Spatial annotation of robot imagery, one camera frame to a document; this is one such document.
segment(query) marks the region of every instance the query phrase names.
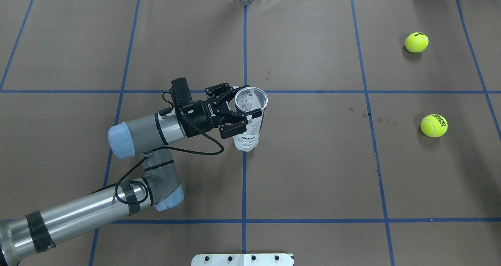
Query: cable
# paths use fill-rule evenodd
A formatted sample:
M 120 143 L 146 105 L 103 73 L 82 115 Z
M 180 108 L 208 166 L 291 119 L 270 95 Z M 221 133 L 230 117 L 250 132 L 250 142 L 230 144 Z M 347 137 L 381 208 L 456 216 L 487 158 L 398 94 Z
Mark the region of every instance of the cable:
M 218 145 L 218 147 L 220 147 L 220 150 L 218 152 L 197 152 L 195 150 L 185 150 L 182 148 L 174 148 L 174 147 L 165 146 L 165 147 L 155 148 L 151 152 L 156 152 L 157 150 L 163 150 L 163 149 L 175 150 L 177 152 L 188 152 L 189 154 L 194 154 L 194 155 L 218 155 L 218 154 L 221 154 L 222 152 L 224 152 L 224 146 L 220 142 L 218 142 L 218 140 L 216 140 L 213 137 L 209 136 L 208 134 L 202 132 L 202 130 L 200 130 L 200 128 L 198 128 L 197 126 L 195 126 L 195 124 L 190 122 L 184 115 L 181 115 L 181 118 L 183 119 L 183 121 L 185 123 L 188 123 L 188 125 L 190 125 L 192 128 L 194 128 L 202 136 L 206 137 L 207 139 L 213 141 L 216 145 Z
M 141 204 L 143 202 L 145 202 L 145 200 L 148 199 L 148 195 L 149 195 L 149 192 L 148 192 L 148 188 L 146 187 L 145 184 L 143 184 L 142 182 L 139 182 L 139 181 L 129 181 L 131 182 L 132 184 L 136 184 L 136 185 L 139 185 L 141 187 L 143 187 L 144 191 L 145 191 L 145 196 L 142 200 L 139 200 L 139 201 L 127 201 L 127 200 L 123 200 L 121 199 L 119 196 L 118 196 L 118 187 L 120 186 L 120 184 L 122 184 L 122 182 L 125 180 L 125 178 L 127 178 L 127 176 L 132 173 L 134 170 L 136 170 L 136 168 L 138 168 L 143 162 L 146 161 L 146 159 L 148 159 L 148 157 L 143 157 L 143 159 L 141 159 L 140 162 L 138 162 L 134 167 L 132 167 L 127 173 L 125 173 L 122 178 L 120 178 L 120 180 L 118 180 L 118 182 L 115 183 L 115 197 L 117 198 L 118 201 L 120 201 L 121 203 L 125 203 L 125 204 L 128 204 L 128 205 L 131 205 L 131 204 Z
M 163 94 L 162 94 L 162 99 L 166 102 L 168 102 L 170 105 L 173 106 L 173 103 L 168 101 L 166 98 L 165 98 L 165 94 L 166 93 L 170 93 L 169 91 L 165 91 Z M 218 155 L 218 154 L 221 154 L 222 152 L 224 152 L 224 146 L 218 142 L 218 140 L 214 139 L 213 137 L 209 136 L 208 134 L 206 134 L 205 132 L 203 132 L 200 128 L 198 128 L 197 126 L 195 126 L 195 124 L 193 124 L 190 120 L 188 120 L 188 118 L 186 118 L 186 116 L 184 116 L 183 113 L 181 113 L 181 119 L 184 121 L 184 123 L 188 124 L 190 127 L 192 127 L 193 129 L 195 129 L 199 134 L 201 134 L 202 136 L 206 137 L 207 139 L 213 141 L 216 145 L 218 145 L 218 147 L 220 147 L 220 150 L 217 151 L 217 152 L 197 152 L 195 150 L 185 150 L 183 148 L 174 148 L 174 147 L 168 147 L 168 146 L 164 146 L 164 147 L 159 147 L 159 148 L 155 148 L 154 150 L 150 151 L 150 152 L 156 152 L 158 150 L 175 150 L 175 151 L 178 151 L 178 152 L 187 152 L 189 154 L 195 154 L 195 155 L 208 155 L 208 156 L 212 156 L 212 155 Z M 118 201 L 120 201 L 121 203 L 124 203 L 124 204 L 128 204 L 128 205 L 131 205 L 131 204 L 141 204 L 143 202 L 145 202 L 145 200 L 148 199 L 148 188 L 145 186 L 145 184 L 143 184 L 143 182 L 139 182 L 139 181 L 134 181 L 134 180 L 129 180 L 130 183 L 132 184 L 136 184 L 138 186 L 141 186 L 145 192 L 146 192 L 146 195 L 145 197 L 142 199 L 142 200 L 139 200 L 139 201 L 127 201 L 127 200 L 123 200 L 121 199 L 120 197 L 118 197 L 118 187 L 120 186 L 120 184 L 125 180 L 125 178 L 127 178 L 128 175 L 130 175 L 134 170 L 136 170 L 136 168 L 138 168 L 148 157 L 143 157 L 143 159 L 141 159 L 140 162 L 138 162 L 134 167 L 132 167 L 127 173 L 125 173 L 125 175 L 123 175 L 120 180 L 118 180 L 118 182 L 114 183 L 114 184 L 110 184 L 106 187 L 103 187 L 101 189 L 98 189 L 96 191 L 93 191 L 92 193 L 90 194 L 93 194 L 93 193 L 97 193 L 99 191 L 102 191 L 102 190 L 105 190 L 105 189 L 108 189 L 108 188 L 111 188 L 113 186 L 115 186 L 115 193 L 114 193 L 114 196 L 117 198 Z
M 170 94 L 169 91 L 165 91 L 163 94 L 162 94 L 162 99 L 166 102 L 168 102 L 170 104 L 171 107 L 174 107 L 174 104 L 168 100 L 165 99 L 165 94 Z

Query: tennis ball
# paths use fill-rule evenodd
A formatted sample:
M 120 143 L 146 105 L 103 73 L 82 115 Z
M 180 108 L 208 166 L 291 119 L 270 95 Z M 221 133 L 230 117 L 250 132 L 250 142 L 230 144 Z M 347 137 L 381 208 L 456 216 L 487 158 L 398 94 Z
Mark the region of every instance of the tennis ball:
M 414 32 L 405 40 L 405 48 L 411 53 L 420 53 L 428 46 L 428 36 Z
M 447 121 L 443 116 L 430 114 L 421 121 L 421 131 L 427 136 L 442 136 L 447 132 Z

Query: silver metal tube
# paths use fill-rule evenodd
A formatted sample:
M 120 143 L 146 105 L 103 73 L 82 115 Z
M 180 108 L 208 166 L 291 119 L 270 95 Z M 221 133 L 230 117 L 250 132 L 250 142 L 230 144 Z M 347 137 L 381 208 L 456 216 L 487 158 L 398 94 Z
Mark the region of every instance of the silver metal tube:
M 148 191 L 131 184 L 137 200 Z M 129 206 L 114 197 L 115 187 L 90 194 L 83 198 L 41 211 L 45 226 L 55 245 L 111 223 L 129 215 Z M 118 188 L 118 195 L 125 200 L 125 194 Z M 147 199 L 139 205 L 140 210 L 150 206 Z M 11 222 L 0 221 L 0 246 L 9 266 L 17 266 L 21 259 L 36 253 L 26 218 Z

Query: clear plastic cup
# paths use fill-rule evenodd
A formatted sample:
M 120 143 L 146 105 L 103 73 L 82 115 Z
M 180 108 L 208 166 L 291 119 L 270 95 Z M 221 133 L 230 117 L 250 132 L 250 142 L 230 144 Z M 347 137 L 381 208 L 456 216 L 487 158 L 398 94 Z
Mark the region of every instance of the clear plastic cup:
M 235 107 L 238 114 L 243 114 L 255 109 L 261 109 L 263 114 L 261 117 L 252 118 L 247 116 L 249 123 L 247 131 L 243 134 L 238 134 L 233 137 L 235 147 L 244 152 L 250 152 L 259 143 L 259 134 L 263 127 L 263 118 L 265 117 L 265 109 L 268 105 L 268 96 L 266 93 L 256 87 L 247 87 L 238 91 L 235 95 Z

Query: blue tape line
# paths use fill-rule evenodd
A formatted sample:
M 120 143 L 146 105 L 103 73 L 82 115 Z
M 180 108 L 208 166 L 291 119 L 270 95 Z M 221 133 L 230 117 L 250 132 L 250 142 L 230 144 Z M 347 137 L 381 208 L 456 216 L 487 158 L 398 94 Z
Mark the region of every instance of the blue tape line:
M 94 238 L 92 239 L 91 256 L 89 258 L 89 266 L 94 264 L 94 255 L 96 253 L 97 237 L 99 235 L 99 229 L 94 230 Z
M 124 219 L 112 224 L 242 224 L 240 219 Z M 368 218 L 368 219 L 246 219 L 246 224 L 371 224 L 371 223 L 467 223 L 501 222 L 501 217 L 465 217 L 465 218 Z
M 370 94 L 483 94 L 483 91 L 369 90 Z
M 117 220 L 112 224 L 241 224 L 240 219 L 199 219 L 199 220 Z
M 377 174 L 378 174 L 378 179 L 379 179 L 379 192 L 381 194 L 381 204 L 383 205 L 383 216 L 384 216 L 384 219 L 387 220 L 388 219 L 388 212 L 386 209 L 386 199 L 384 196 L 383 177 L 381 176 L 381 165 L 379 165 L 379 154 L 377 151 L 376 135 L 374 133 L 374 123 L 372 122 L 372 111 L 371 111 L 371 105 L 370 105 L 370 101 L 369 101 L 369 91 L 367 88 L 367 80 L 365 77 L 364 60 L 362 57 L 362 47 L 360 44 L 360 36 L 358 33 L 358 24 L 357 24 L 357 15 L 355 12 L 355 3 L 353 0 L 351 0 L 351 9 L 352 9 L 352 13 L 353 13 L 353 24 L 355 26 L 355 36 L 357 39 L 358 59 L 360 60 L 360 71 L 362 72 L 362 81 L 364 84 L 365 103 L 367 104 L 367 114 L 369 116 L 369 125 L 371 127 L 372 146 L 374 148 L 374 155 L 376 156 Z M 390 263 L 392 266 L 395 266 L 395 258 L 393 255 L 393 244 L 391 242 L 391 234 L 390 234 L 390 224 L 387 221 L 385 222 L 385 227 L 386 227 L 386 237 L 388 240 L 388 252 L 390 255 Z
M 106 185 L 108 184 L 108 177 L 110 175 L 111 156 L 112 155 L 113 155 L 113 151 L 110 148 L 110 151 L 108 152 L 108 162 L 106 163 L 106 170 L 104 172 L 103 188 L 106 187 Z
M 361 90 L 265 90 L 268 94 L 363 94 Z
M 249 224 L 385 223 L 385 219 L 248 219 Z
M 120 118 L 120 110 L 122 109 L 122 100 L 124 96 L 125 83 L 127 82 L 127 72 L 129 71 L 130 53 L 132 52 L 132 44 L 134 43 L 134 34 L 136 32 L 137 14 L 139 13 L 140 2 L 141 0 L 137 0 L 136 3 L 136 12 L 134 14 L 134 22 L 132 23 L 132 31 L 130 33 L 129 50 L 127 50 L 127 59 L 125 60 L 125 69 L 124 69 L 124 76 L 122 78 L 122 87 L 120 88 L 120 98 L 118 98 L 118 108 L 117 108 L 117 115 L 115 116 L 115 125 L 118 124 L 118 119 Z
M 243 152 L 242 166 L 242 253 L 247 253 L 247 152 Z
M 122 78 L 122 86 L 120 88 L 120 98 L 118 98 L 118 107 L 117 107 L 117 113 L 116 113 L 116 116 L 115 116 L 115 125 L 118 124 L 118 118 L 120 117 L 120 110 L 121 110 L 121 107 L 122 107 L 122 100 L 123 100 L 123 95 L 124 95 L 125 82 L 127 81 L 127 70 L 129 68 L 130 53 L 132 51 L 132 43 L 134 41 L 134 33 L 136 31 L 136 22 L 137 22 L 137 15 L 139 13 L 139 3 L 140 2 L 141 2 L 141 0 L 137 0 L 137 3 L 136 3 L 136 11 L 134 13 L 134 22 L 132 23 L 132 31 L 131 31 L 131 34 L 130 34 L 129 49 L 127 50 L 127 59 L 125 61 L 125 69 L 124 69 L 124 75 L 123 75 L 123 78 Z M 113 153 L 112 153 L 112 151 L 110 149 L 110 152 L 108 154 L 108 161 L 107 161 L 107 164 L 106 164 L 106 171 L 104 173 L 103 187 L 105 187 L 106 184 L 108 183 L 108 176 L 110 174 L 111 155 L 112 154 Z M 95 254 L 95 251 L 96 251 L 95 242 L 97 242 L 98 235 L 99 235 L 99 232 L 98 232 L 98 229 L 96 229 L 96 231 L 94 232 L 94 241 L 93 241 L 93 244 L 92 244 L 91 255 L 90 255 L 90 258 L 89 258 L 89 266 L 92 266 L 93 263 L 94 263 L 94 254 Z
M 478 66 L 478 61 L 476 60 L 473 46 L 471 46 L 471 41 L 469 39 L 467 26 L 465 24 L 465 18 L 463 17 L 463 12 L 461 10 L 460 0 L 456 0 L 456 5 L 458 5 L 458 11 L 460 13 L 461 24 L 463 25 L 463 31 L 465 32 L 465 37 L 467 38 L 467 43 L 468 43 L 468 46 L 470 48 L 471 57 L 473 57 L 473 61 L 475 63 L 475 68 L 476 68 L 476 71 L 478 73 L 478 78 L 480 79 L 480 83 L 482 84 L 483 92 L 485 93 L 485 99 L 487 100 L 487 104 L 489 105 L 490 114 L 492 115 L 492 119 L 494 120 L 494 125 L 496 126 L 497 136 L 501 140 L 501 130 L 499 129 L 499 124 L 497 123 L 497 118 L 496 118 L 496 114 L 494 113 L 494 108 L 492 107 L 492 104 L 490 103 L 490 98 L 489 98 L 489 94 L 487 92 L 487 87 L 485 86 L 485 82 L 483 80 L 482 73 L 480 71 L 480 66 Z
M 501 222 L 501 218 L 399 218 L 388 219 L 390 223 L 442 223 L 442 222 Z
M 0 90 L 0 93 L 163 93 L 164 90 Z M 192 94 L 204 94 L 203 90 L 191 90 Z M 265 90 L 268 94 L 363 94 L 364 90 Z M 412 90 L 368 90 L 370 94 L 485 94 L 485 91 L 412 91 Z M 487 91 L 501 94 L 501 91 Z
M 23 23 L 21 24 L 21 28 L 19 29 L 18 37 L 14 42 L 14 47 L 12 47 L 11 56 L 9 56 L 9 60 L 7 61 L 7 65 L 5 66 L 4 75 L 2 76 L 2 81 L 0 82 L 0 90 L 4 87 L 5 80 L 7 79 L 7 73 L 9 73 L 9 68 L 11 67 L 12 59 L 14 59 L 14 54 L 16 53 L 16 48 L 18 48 L 19 40 L 21 39 L 21 34 L 26 25 L 26 21 L 28 20 L 28 15 L 30 14 L 31 8 L 33 6 L 33 1 L 30 0 L 30 5 L 28 5 L 28 9 L 26 10 L 25 18 L 23 19 Z
M 243 84 L 247 85 L 247 5 L 243 6 Z
M 0 93 L 163 93 L 164 90 L 0 90 Z M 204 94 L 203 90 L 191 90 L 192 94 Z

